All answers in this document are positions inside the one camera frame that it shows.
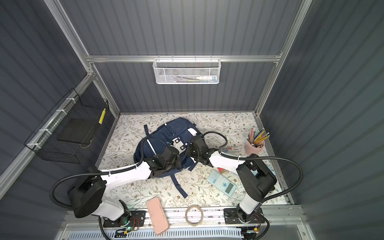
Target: yellow label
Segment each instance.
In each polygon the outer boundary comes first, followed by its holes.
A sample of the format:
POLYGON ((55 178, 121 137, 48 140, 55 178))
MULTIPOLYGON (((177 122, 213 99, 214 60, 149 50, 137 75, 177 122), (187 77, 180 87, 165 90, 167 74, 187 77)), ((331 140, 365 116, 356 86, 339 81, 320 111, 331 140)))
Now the yellow label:
POLYGON ((105 109, 104 109, 103 112, 101 113, 101 116, 100 116, 100 119, 99 119, 99 123, 100 123, 100 124, 103 123, 104 116, 105 116, 105 109))

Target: table surface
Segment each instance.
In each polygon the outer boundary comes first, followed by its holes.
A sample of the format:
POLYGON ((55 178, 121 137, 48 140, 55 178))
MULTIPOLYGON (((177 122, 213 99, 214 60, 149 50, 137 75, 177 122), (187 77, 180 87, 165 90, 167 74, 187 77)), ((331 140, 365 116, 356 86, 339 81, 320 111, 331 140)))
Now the table surface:
MULTIPOLYGON (((228 146, 240 146, 242 156, 247 142, 248 131, 257 127, 252 113, 194 113, 194 114, 138 114, 121 115, 112 134, 99 169, 113 169, 133 164, 133 154, 139 141, 146 136, 144 125, 148 125, 149 132, 173 119, 183 117, 196 124, 200 132, 216 131, 226 135, 228 146)), ((223 139, 215 134, 206 135, 209 147, 222 145, 223 139)), ((264 149, 260 156, 267 156, 264 149)), ((201 207, 236 206, 243 198, 245 191, 241 181, 235 173, 226 171, 223 176, 237 184, 237 189, 231 197, 207 182, 207 177, 217 168, 211 168, 198 163, 193 171, 184 169, 175 174, 177 181, 188 194, 183 198, 169 176, 139 180, 116 187, 106 192, 108 197, 122 199, 128 208, 146 208, 146 202, 153 197, 159 197, 163 207, 188 207, 197 204, 201 207)), ((270 194, 281 191, 279 183, 270 194)), ((284 196, 280 196, 264 204, 287 204, 284 196)))

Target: light blue calculator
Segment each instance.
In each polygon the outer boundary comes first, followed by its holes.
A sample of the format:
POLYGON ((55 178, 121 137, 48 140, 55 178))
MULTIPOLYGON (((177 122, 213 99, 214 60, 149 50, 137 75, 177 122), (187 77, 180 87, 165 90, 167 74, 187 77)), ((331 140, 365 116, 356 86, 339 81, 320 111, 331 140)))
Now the light blue calculator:
POLYGON ((212 183, 213 186, 217 187, 219 190, 221 190, 223 193, 228 195, 229 197, 232 196, 233 192, 237 188, 237 186, 229 181, 226 177, 218 173, 217 171, 213 170, 211 174, 208 176, 207 181, 212 183))

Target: pink cup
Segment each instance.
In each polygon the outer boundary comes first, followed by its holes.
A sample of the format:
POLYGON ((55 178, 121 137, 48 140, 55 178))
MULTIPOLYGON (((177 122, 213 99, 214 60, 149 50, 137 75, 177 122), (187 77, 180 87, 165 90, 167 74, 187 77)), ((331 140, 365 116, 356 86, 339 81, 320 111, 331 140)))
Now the pink cup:
POLYGON ((251 154, 256 154, 259 156, 259 153, 261 153, 264 149, 265 142, 264 140, 258 143, 255 147, 253 147, 248 141, 245 146, 245 153, 250 156, 251 154))

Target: red wire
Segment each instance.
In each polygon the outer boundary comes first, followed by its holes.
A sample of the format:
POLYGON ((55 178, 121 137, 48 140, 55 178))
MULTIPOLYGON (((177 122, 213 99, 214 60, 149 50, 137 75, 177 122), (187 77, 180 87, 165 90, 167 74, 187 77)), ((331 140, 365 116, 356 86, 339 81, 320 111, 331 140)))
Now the red wire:
POLYGON ((257 224, 258 224, 259 227, 260 227, 261 224, 259 223, 259 221, 258 221, 255 217, 253 217, 253 218, 257 221, 257 224))
POLYGON ((138 218, 133 218, 133 220, 137 219, 137 230, 139 229, 139 225, 140 225, 140 222, 139 222, 139 219, 138 218))

